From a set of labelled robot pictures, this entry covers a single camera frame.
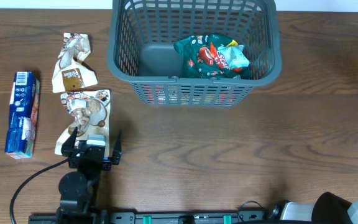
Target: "box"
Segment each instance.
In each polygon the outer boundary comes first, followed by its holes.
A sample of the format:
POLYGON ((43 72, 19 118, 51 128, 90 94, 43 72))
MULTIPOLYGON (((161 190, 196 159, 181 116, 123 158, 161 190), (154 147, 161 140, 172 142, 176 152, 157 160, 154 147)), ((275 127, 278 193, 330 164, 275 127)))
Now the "box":
POLYGON ((32 72, 16 72, 9 102, 5 154, 32 157, 38 117, 40 82, 32 72))

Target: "table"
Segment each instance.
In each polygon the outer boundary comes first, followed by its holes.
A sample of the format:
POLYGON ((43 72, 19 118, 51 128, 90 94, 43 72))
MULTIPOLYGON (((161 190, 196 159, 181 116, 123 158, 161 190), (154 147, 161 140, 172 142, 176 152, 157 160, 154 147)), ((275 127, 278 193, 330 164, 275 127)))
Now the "table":
MULTIPOLYGON (((52 93, 64 32, 91 37, 85 63, 93 90, 113 92, 111 134, 122 130, 121 164, 105 172, 102 208, 234 210, 246 200, 315 202, 330 191, 358 199, 358 13, 279 12, 283 71, 233 108, 159 107, 141 102, 106 66, 111 11, 0 10, 0 223, 16 188, 63 160, 55 141, 73 121, 52 93), (15 71, 41 77, 34 157, 4 155, 15 71)), ((57 167, 30 182, 15 214, 54 212, 57 167)))

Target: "wooden table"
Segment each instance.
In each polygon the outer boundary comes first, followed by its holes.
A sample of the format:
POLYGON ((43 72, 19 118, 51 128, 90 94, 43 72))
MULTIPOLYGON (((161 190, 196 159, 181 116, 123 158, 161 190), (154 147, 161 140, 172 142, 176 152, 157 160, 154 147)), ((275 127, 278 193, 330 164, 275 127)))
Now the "wooden table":
MULTIPOLYGON (((64 32, 91 36, 86 63, 113 92, 111 134, 123 131, 121 164, 104 173, 103 208, 230 210, 246 200, 315 202, 325 191, 358 199, 358 13, 280 12, 283 72, 234 108, 156 107, 106 66, 111 11, 0 10, 0 223, 16 188, 61 161, 55 141, 73 121, 52 93, 64 32), (15 71, 41 76, 34 157, 4 155, 15 71)), ((67 165, 30 182, 16 200, 54 212, 67 165)))

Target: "white background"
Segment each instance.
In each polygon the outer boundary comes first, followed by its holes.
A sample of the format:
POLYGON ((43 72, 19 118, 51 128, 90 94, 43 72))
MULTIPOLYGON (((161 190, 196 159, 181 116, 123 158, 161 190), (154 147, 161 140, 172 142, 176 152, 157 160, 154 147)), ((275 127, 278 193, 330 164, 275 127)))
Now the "white background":
MULTIPOLYGON (((358 0, 275 0, 279 11, 358 12, 358 0)), ((111 9, 112 0, 0 0, 11 9, 111 9)))

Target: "gray basket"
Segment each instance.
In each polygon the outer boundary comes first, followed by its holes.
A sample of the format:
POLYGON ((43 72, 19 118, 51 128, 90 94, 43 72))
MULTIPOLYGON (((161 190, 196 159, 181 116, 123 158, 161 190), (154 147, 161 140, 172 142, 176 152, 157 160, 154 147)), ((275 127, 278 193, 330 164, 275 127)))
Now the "gray basket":
POLYGON ((233 106, 282 69, 274 0, 114 0, 107 63, 153 105, 233 106), (252 79, 181 78, 173 43, 224 34, 244 44, 252 79))

